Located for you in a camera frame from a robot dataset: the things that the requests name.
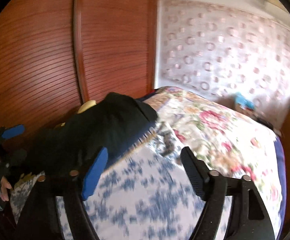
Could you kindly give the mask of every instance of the wooden wardrobe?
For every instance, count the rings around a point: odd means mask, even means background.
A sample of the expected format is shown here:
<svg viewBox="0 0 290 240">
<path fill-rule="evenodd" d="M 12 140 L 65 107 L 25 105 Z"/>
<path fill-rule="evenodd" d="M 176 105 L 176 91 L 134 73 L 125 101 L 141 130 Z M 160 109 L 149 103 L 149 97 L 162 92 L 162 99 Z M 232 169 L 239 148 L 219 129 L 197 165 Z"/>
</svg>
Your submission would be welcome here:
<svg viewBox="0 0 290 240">
<path fill-rule="evenodd" d="M 0 13 L 0 127 L 42 127 L 114 91 L 152 90 L 157 0 L 11 0 Z"/>
</svg>

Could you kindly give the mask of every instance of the mattress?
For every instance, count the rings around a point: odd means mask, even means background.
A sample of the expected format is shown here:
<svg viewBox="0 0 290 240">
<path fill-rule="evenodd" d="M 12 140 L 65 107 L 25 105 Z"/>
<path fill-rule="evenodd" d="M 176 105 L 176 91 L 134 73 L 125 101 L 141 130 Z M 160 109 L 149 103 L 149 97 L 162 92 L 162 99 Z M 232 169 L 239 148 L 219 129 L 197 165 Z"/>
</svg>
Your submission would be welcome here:
<svg viewBox="0 0 290 240">
<path fill-rule="evenodd" d="M 285 209 L 285 172 L 276 135 L 242 114 L 179 88 L 161 88 L 146 102 L 159 115 L 155 136 L 106 170 L 84 203 L 99 238 L 189 238 L 204 202 L 194 194 L 180 164 L 184 146 L 225 176 L 251 176 L 277 237 Z M 16 221 L 37 177 L 11 194 Z M 61 197 L 57 205 L 64 237 L 73 239 Z M 231 197 L 226 197 L 216 239 L 224 238 L 230 207 Z"/>
</svg>

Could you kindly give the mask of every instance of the black cloth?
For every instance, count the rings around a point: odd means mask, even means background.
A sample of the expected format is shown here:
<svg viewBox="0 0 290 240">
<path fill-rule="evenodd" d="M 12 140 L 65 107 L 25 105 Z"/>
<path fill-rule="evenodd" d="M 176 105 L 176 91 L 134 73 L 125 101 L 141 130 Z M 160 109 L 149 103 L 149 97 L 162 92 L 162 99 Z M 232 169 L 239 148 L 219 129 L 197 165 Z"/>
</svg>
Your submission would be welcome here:
<svg viewBox="0 0 290 240">
<path fill-rule="evenodd" d="M 155 125 L 156 119 L 156 111 L 148 104 L 109 93 L 97 105 L 73 115 L 63 127 L 42 131 L 24 167 L 34 174 L 67 175 L 72 169 L 87 169 L 89 160 L 106 147 L 108 168 Z"/>
</svg>

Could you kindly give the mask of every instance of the floral bedspread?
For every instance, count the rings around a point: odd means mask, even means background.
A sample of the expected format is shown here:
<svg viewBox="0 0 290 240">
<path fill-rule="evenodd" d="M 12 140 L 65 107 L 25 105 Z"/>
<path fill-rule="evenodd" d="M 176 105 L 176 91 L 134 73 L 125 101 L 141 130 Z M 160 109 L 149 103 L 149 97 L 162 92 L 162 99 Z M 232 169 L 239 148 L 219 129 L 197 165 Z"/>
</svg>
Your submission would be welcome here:
<svg viewBox="0 0 290 240">
<path fill-rule="evenodd" d="M 174 87 L 160 89 L 146 102 L 159 114 L 156 136 L 105 171 L 94 195 L 85 202 L 99 238 L 189 238 L 204 202 L 194 194 L 179 165 L 184 146 L 225 176 L 250 175 L 277 236 L 282 195 L 275 134 L 244 115 Z M 11 195 L 16 221 L 36 178 L 16 188 Z M 57 203 L 64 237 L 71 240 L 61 197 Z M 230 206 L 231 197 L 226 197 L 217 240 L 224 238 Z"/>
</svg>

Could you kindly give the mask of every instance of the patterned wallpaper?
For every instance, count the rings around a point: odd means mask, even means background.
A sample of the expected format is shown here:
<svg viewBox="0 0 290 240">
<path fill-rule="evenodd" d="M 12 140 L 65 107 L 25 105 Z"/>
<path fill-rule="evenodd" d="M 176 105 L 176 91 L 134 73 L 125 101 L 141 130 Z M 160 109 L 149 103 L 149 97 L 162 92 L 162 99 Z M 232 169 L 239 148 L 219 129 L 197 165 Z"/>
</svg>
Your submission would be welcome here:
<svg viewBox="0 0 290 240">
<path fill-rule="evenodd" d="M 216 4 L 160 0 L 160 6 L 158 79 L 224 105 L 239 91 L 280 127 L 290 103 L 290 30 Z"/>
</svg>

